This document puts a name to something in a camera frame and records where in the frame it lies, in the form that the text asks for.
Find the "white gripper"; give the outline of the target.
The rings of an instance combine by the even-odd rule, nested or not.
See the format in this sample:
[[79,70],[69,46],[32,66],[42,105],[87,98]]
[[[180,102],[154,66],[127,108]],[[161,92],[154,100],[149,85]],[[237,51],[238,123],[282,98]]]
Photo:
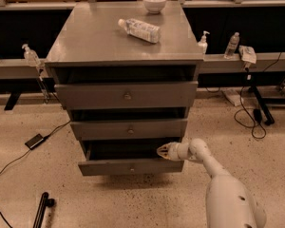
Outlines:
[[188,160],[190,157],[188,143],[171,142],[160,146],[157,151],[160,153],[168,151],[168,154],[159,154],[159,156],[169,161],[183,161]]

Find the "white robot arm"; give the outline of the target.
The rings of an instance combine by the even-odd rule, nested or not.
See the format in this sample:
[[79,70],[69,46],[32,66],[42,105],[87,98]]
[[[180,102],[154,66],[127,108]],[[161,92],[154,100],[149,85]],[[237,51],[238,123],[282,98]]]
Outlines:
[[264,228],[267,216],[246,186],[212,155],[202,139],[170,142],[157,149],[170,161],[201,163],[211,180],[206,189],[207,228]]

